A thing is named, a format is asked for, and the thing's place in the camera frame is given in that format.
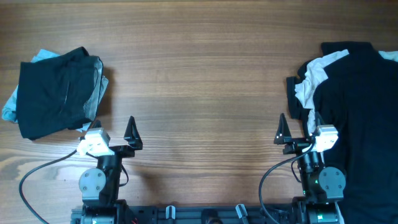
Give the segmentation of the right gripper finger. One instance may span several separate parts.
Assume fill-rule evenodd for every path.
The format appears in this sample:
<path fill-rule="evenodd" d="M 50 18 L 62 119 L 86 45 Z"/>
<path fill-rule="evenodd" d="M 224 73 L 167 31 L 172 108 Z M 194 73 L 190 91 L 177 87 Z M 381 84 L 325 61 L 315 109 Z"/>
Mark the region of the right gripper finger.
<path fill-rule="evenodd" d="M 317 128 L 318 126 L 322 126 L 322 125 L 325 125 L 325 122 L 324 122 L 321 114 L 318 111 L 316 111 L 315 112 L 315 127 Z"/>
<path fill-rule="evenodd" d="M 274 138 L 274 144 L 289 144 L 292 141 L 292 136 L 290 133 L 285 114 L 281 113 L 279 117 L 279 125 Z"/>

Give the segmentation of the black t-shirt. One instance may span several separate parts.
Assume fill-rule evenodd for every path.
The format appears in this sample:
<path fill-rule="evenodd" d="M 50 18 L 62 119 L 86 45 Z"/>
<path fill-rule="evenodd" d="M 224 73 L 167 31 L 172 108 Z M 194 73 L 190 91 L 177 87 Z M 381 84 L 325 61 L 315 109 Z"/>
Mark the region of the black t-shirt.
<path fill-rule="evenodd" d="M 376 50 L 369 42 L 321 44 L 322 57 L 344 49 Z M 310 61 L 299 68 L 296 76 L 287 79 L 289 113 L 302 122 L 306 136 L 312 133 L 307 128 L 310 111 L 295 97 L 294 88 L 304 80 Z M 346 174 L 344 198 L 338 204 L 346 223 L 397 222 L 397 126 L 393 131 L 365 129 L 344 135 L 338 132 L 338 140 L 325 151 L 324 160 L 326 165 Z"/>

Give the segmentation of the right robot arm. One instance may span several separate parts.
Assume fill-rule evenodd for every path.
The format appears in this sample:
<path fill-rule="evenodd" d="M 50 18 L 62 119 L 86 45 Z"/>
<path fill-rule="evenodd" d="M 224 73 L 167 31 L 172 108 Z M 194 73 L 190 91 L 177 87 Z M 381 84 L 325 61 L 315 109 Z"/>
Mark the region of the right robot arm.
<path fill-rule="evenodd" d="M 326 166 L 323 158 L 337 142 L 338 131 L 318 113 L 315 117 L 317 127 L 309 138 L 293 138 L 281 114 L 274 144 L 283 145 L 284 154 L 296 156 L 303 196 L 292 199 L 294 222 L 341 223 L 337 202 L 343 200 L 346 177 L 340 169 Z"/>

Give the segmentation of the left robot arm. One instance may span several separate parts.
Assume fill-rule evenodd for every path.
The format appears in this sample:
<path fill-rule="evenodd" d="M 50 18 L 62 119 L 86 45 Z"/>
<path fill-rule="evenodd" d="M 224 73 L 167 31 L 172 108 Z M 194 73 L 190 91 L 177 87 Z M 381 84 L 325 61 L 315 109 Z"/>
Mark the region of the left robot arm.
<path fill-rule="evenodd" d="M 72 211 L 72 224 L 133 224 L 138 223 L 137 215 L 125 200 L 118 199 L 123 159 L 135 156 L 143 143 L 133 116 L 129 118 L 124 140 L 126 145 L 110 146 L 110 136 L 102 127 L 91 128 L 83 136 L 77 151 L 97 160 L 95 168 L 82 173 L 79 189 L 83 206 Z"/>

